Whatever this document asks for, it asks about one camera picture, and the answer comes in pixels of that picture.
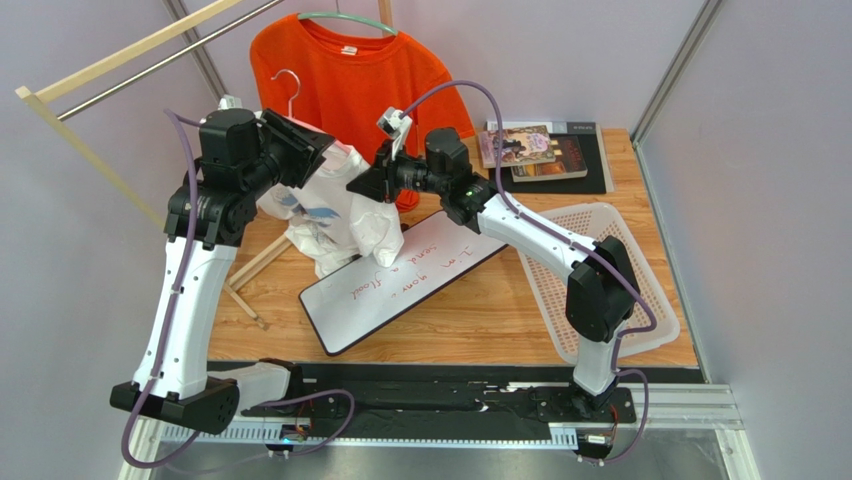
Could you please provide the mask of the pink clothes hanger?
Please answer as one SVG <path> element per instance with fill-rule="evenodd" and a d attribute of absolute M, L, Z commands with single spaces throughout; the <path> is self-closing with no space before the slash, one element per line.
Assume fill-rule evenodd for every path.
<path fill-rule="evenodd" d="M 286 104 L 287 104 L 286 118 L 288 120 L 294 120 L 298 125 L 303 126 L 303 127 L 308 127 L 309 129 L 312 129 L 313 131 L 325 133 L 325 130 L 323 130 L 319 126 L 314 125 L 311 122 L 302 121 L 294 113 L 295 100 L 299 97 L 299 95 L 301 94 L 301 90 L 302 90 L 301 79 L 295 71 L 293 71 L 291 69 L 287 69 L 287 68 L 280 69 L 277 72 L 275 72 L 269 78 L 269 80 L 271 82 L 273 82 L 274 84 L 277 84 L 277 85 L 279 85 L 282 82 L 287 83 L 289 85 L 289 88 L 291 89 L 291 91 L 289 92 L 289 97 L 288 97 L 287 102 L 286 102 Z"/>

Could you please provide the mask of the white printed t shirt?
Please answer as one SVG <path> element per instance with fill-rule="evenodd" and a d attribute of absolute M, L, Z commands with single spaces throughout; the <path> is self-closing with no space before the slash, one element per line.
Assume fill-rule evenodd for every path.
<path fill-rule="evenodd" d="M 355 147 L 335 141 L 305 186 L 276 185 L 257 201 L 265 214 L 288 223 L 284 235 L 314 261 L 319 278 L 356 256 L 372 257 L 379 266 L 388 267 L 404 245 L 395 204 L 376 202 L 346 189 L 368 168 Z"/>

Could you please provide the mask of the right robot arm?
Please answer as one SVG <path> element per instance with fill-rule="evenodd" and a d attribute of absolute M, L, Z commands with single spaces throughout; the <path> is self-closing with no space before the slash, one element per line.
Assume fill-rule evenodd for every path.
<path fill-rule="evenodd" d="M 393 203 L 403 190 L 435 194 L 455 224 L 514 247 L 566 287 L 565 316 L 580 337 L 573 383 L 593 406 L 617 385 L 617 349 L 627 319 L 641 299 L 624 243 L 594 240 L 523 207 L 474 172 L 469 150 L 453 128 L 430 132 L 421 157 L 387 139 L 369 168 L 351 180 L 351 193 Z"/>

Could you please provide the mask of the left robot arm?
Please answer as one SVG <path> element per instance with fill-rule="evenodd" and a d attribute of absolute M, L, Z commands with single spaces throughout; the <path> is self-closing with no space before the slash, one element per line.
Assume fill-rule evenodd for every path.
<path fill-rule="evenodd" d="M 168 201 L 166 267 L 154 326 L 131 380 L 113 387 L 116 409 L 219 434 L 235 415 L 285 397 L 296 366 L 260 360 L 211 372 L 209 343 L 219 297 L 257 202 L 276 186 L 303 187 L 333 136 L 272 110 L 210 113 L 200 154 Z"/>

